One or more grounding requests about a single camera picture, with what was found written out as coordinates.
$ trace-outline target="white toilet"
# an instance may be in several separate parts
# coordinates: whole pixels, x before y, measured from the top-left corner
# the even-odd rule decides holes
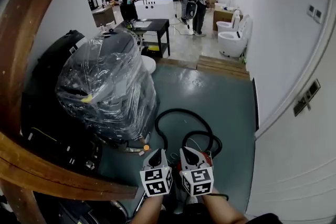
[[[141,55],[141,58],[149,74],[152,74],[156,69],[155,60],[145,55]]]
[[[238,31],[218,33],[219,50],[226,56],[239,57],[251,37],[252,19],[245,15],[239,23]]]
[[[235,12],[233,12],[231,23],[221,22],[221,21],[216,22],[218,32],[220,33],[220,32],[226,32],[226,31],[237,31],[239,22],[240,22],[239,14],[240,14],[239,10],[236,10]]]

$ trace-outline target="electrical outlet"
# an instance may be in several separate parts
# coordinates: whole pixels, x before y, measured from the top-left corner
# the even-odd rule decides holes
[[[312,5],[308,5],[307,14],[308,16],[314,18],[315,8]]]
[[[320,12],[318,9],[315,9],[314,20],[319,24],[322,22],[322,12]]]

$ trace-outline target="white bathtub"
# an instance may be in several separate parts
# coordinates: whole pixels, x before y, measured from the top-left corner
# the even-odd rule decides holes
[[[173,19],[173,0],[140,0],[135,3],[139,19]]]

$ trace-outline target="plastic-wrapped object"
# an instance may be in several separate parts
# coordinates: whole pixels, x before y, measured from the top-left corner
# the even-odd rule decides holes
[[[153,127],[156,91],[127,30],[82,45],[63,66],[55,91],[65,110],[97,135],[133,140]]]

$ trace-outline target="green floor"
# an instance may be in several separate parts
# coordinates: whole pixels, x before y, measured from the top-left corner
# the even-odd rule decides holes
[[[214,185],[220,193],[228,194],[230,203],[245,212],[254,162],[255,108],[252,83],[171,66],[157,66],[152,75],[160,97],[159,113],[172,108],[184,108],[199,114],[223,143],[221,153],[214,159]],[[183,137],[193,130],[204,130],[188,115],[170,114],[160,121],[168,139],[167,157],[178,154]],[[201,148],[206,138],[195,136]],[[188,146],[196,148],[192,141]],[[153,130],[151,148],[163,147],[162,139]],[[121,153],[105,148],[99,172],[119,182],[141,186],[139,171],[146,155]],[[137,201],[125,203],[132,212]]]

